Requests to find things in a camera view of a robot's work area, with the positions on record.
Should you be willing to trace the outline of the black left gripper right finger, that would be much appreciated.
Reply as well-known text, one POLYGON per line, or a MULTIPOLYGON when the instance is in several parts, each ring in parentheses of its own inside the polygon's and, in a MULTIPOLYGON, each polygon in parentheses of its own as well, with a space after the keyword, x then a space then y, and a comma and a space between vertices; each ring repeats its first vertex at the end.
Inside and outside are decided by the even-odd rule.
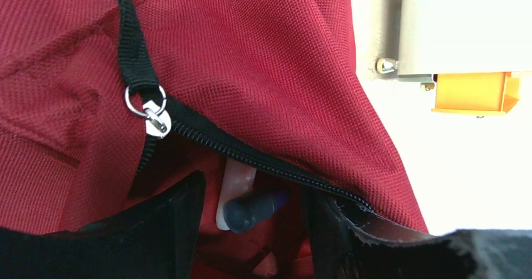
POLYGON ((531 231, 432 236, 313 188, 301 191, 316 278, 530 278, 531 231))

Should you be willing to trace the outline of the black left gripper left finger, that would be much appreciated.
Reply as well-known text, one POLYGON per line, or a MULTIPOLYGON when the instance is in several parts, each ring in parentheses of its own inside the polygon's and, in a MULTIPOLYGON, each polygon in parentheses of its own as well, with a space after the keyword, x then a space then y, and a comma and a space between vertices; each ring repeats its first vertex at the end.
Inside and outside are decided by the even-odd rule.
POLYGON ((75 231, 1 230, 2 278, 188 278, 203 210, 200 171, 75 231))

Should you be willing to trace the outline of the small dark marker cap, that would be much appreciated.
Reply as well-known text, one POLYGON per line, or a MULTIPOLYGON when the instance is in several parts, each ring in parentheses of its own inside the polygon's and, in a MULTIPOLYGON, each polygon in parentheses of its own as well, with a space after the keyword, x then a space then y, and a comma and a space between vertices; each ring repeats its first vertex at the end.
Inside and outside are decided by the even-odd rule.
POLYGON ((229 200, 223 206, 223 220, 234 233, 244 233, 271 218, 289 200, 286 190, 252 191, 229 200))

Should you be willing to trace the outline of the yellow marker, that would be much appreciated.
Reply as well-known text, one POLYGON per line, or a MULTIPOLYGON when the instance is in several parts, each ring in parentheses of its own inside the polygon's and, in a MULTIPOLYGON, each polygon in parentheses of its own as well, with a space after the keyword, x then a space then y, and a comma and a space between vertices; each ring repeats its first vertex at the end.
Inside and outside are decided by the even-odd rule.
POLYGON ((216 211, 218 229, 222 231, 229 230, 223 214, 224 205, 228 201, 251 191, 256 171, 256 168, 252 166, 227 158, 216 211))

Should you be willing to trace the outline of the red student backpack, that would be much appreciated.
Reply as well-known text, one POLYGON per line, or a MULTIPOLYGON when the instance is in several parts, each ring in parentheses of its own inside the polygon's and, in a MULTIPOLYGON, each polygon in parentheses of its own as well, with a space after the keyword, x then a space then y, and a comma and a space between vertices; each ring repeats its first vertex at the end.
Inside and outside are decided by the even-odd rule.
POLYGON ((355 69, 351 0, 1 0, 1 230, 75 232, 200 171, 188 278, 316 278, 303 187, 426 232, 355 69), (227 158, 289 192, 244 233, 216 225, 227 158))

